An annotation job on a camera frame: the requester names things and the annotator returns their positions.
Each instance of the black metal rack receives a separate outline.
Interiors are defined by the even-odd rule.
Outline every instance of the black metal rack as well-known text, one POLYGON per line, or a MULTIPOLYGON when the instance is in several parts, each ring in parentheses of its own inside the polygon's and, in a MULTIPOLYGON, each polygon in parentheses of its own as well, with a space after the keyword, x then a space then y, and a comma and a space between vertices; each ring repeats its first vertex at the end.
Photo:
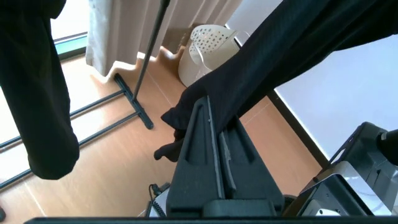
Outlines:
MULTIPOLYGON (((142 120, 142 122, 144 122, 146 128, 152 129, 154 127, 153 122, 150 120, 150 118, 146 114, 146 112, 143 109, 143 107, 139 104, 139 102, 137 100, 137 95, 138 95, 139 89, 141 87, 142 81, 144 79, 146 68, 147 68, 148 63, 149 63, 149 58, 150 58, 150 55, 151 55, 152 50, 154 48, 154 45, 155 45, 155 42, 156 42, 156 38, 157 38, 157 35, 159 33, 159 30, 160 30, 160 26, 162 25, 162 21, 163 21, 165 12, 167 10, 167 7, 169 6, 169 3, 170 3, 170 0, 162 0, 161 3, 160 3, 160 8, 159 8, 159 11, 157 13, 157 17, 156 17, 156 20, 155 20, 154 28, 152 30, 152 33, 151 33, 151 36, 150 36, 150 40, 149 40, 149 43, 148 43, 147 52, 146 52, 145 57, 144 57, 144 63, 142 64, 142 68, 141 68, 141 71, 140 71, 140 74, 139 74, 137 85, 136 85, 136 87, 134 89, 134 94, 131 92, 129 86, 123 80, 122 76, 120 76, 120 74, 117 73, 115 75, 115 77, 114 77, 114 81, 119 85, 121 90, 117 91, 116 93, 112 93, 109 96, 105 96, 104 98, 102 98, 100 100, 92 102, 92 103, 90 103, 90 104, 88 104, 88 105, 86 105, 86 106, 84 106, 84 107, 82 107, 82 108, 80 108, 80 109, 78 109, 76 111, 71 112, 70 113, 70 117, 73 117, 73 116, 75 116, 77 114, 80 114, 80 113, 82 113, 82 112, 84 112, 86 110, 92 109, 93 107, 95 107, 95 106, 97 106, 97 105, 99 105, 101 103, 104 103, 105 101, 111 100, 111 99, 113 99, 113 98, 115 98, 115 97, 117 97, 119 95, 122 95, 122 94, 124 94, 124 96, 127 97, 127 99, 129 100, 131 106, 135 109, 135 112, 130 114, 129 116, 127 116, 127 117, 125 117, 123 119, 120 119, 119 121, 109 125, 108 127, 98 131, 97 133, 94 133, 91 136, 88 136, 87 138, 85 138, 84 140, 79 142, 79 146, 82 146, 82 145, 94 140, 98 136, 108 132, 109 130, 115 128, 116 126, 119 126, 120 124, 125 123, 126 121, 130 120, 131 118, 133 118, 135 116, 138 116, 138 117, 141 118, 141 120, 142 120)), ((14 143, 16 143, 16 142, 18 142, 20 140, 21 140, 20 136, 12 138, 12 139, 4 142, 4 143, 1 143, 0 144, 0 148, 4 148, 4 147, 9 146, 11 144, 14 144, 14 143)), ((21 172, 20 174, 17 174, 14 177, 12 177, 12 178, 0 183, 0 190, 10 186, 11 184, 17 182, 18 180, 21 180, 23 177, 25 177, 25 176, 27 176, 27 175, 29 175, 31 173, 32 173, 32 171, 30 169, 27 169, 24 172, 21 172)))

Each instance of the brown tile floor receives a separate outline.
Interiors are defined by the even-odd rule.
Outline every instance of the brown tile floor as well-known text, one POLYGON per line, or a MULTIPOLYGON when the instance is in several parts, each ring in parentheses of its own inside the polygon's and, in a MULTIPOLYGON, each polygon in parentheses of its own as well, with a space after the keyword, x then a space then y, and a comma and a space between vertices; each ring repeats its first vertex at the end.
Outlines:
MULTIPOLYGON (((153 152, 173 141, 173 129, 160 120, 175 105, 184 86, 177 77, 178 57, 162 51, 152 61, 138 99, 154 122, 148 130, 140 119, 85 145, 73 172, 58 181, 29 177, 0 192, 0 206, 7 212, 6 223, 22 223, 41 216, 138 216, 149 199, 148 185, 171 181, 175 164, 153 160, 153 152)), ((102 84, 90 74, 83 58, 63 62, 70 90, 71 110, 118 90, 113 82, 102 84)), ((120 71, 134 88, 137 70, 120 71)), ((0 97, 0 142, 18 135, 11 115, 0 97)), ((78 139, 132 113, 127 99, 116 100, 74 118, 78 139)), ((268 98, 261 100, 241 118, 254 145, 285 194, 298 194, 320 166, 281 117, 268 98)), ((23 144, 0 151, 0 181, 28 168, 23 144)))

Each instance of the black fabric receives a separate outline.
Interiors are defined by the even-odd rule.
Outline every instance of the black fabric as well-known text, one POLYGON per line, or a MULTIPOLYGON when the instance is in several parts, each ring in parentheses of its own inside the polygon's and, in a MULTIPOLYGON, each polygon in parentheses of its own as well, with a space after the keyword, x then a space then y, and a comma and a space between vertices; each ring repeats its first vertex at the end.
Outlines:
POLYGON ((50 30, 50 18, 60 14, 65 1, 0 1, 0 86, 30 168, 43 179, 63 177, 79 158, 50 30))
MULTIPOLYGON (((209 95, 219 133, 234 115, 242 116, 333 51, 397 34, 397 18, 396 0, 285 0, 236 55, 188 87, 162 119, 185 130, 196 100, 209 95)), ((176 161, 179 147, 178 142, 161 147, 155 158, 176 161)))

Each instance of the perforated basket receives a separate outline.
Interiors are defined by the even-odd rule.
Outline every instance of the perforated basket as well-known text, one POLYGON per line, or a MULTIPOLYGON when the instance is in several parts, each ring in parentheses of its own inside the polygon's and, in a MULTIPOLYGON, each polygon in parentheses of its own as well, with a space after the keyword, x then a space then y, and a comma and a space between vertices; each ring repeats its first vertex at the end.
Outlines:
POLYGON ((194 28, 178 66, 178 75, 185 86, 218 68, 230 59, 239 47, 234 37, 239 32, 218 25, 194 28))

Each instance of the beige curtain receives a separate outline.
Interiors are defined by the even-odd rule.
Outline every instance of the beige curtain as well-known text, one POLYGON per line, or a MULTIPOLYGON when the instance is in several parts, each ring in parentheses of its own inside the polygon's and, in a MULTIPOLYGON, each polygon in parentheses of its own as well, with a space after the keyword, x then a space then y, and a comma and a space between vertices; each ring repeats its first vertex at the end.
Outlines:
MULTIPOLYGON (((136 64, 145 52, 160 0, 90 0, 86 62, 105 77, 115 61, 136 64)), ((193 27, 225 25, 241 0, 171 0, 152 56, 160 46, 177 53, 193 27)))

